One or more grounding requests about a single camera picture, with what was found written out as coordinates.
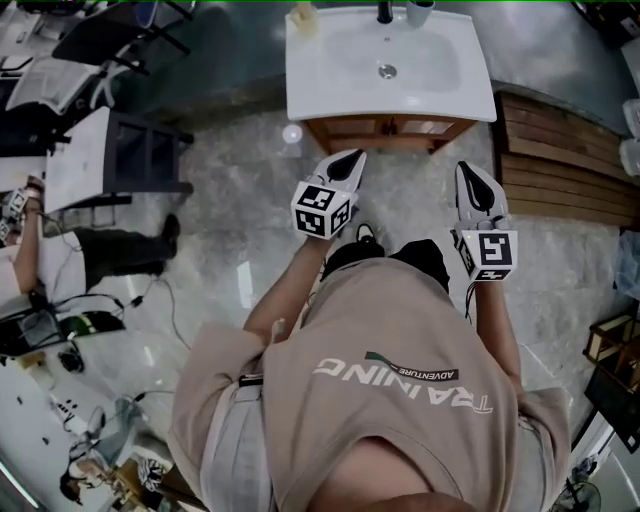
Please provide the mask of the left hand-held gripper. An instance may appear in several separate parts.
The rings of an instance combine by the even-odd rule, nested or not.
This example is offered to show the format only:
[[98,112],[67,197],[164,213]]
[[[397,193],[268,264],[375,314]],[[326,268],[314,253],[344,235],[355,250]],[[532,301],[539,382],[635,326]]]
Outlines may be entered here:
[[330,240],[353,219],[366,159],[362,149],[340,151],[323,159],[315,174],[298,183],[291,200],[298,235]]

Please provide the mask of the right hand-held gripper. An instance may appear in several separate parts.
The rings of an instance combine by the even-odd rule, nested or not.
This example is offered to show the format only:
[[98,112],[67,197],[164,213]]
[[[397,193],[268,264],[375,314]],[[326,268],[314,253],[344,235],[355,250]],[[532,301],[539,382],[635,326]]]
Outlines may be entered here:
[[451,230],[453,245],[471,282],[504,281],[518,264],[518,233],[511,228],[506,194],[492,175],[466,161],[455,170],[461,221]]

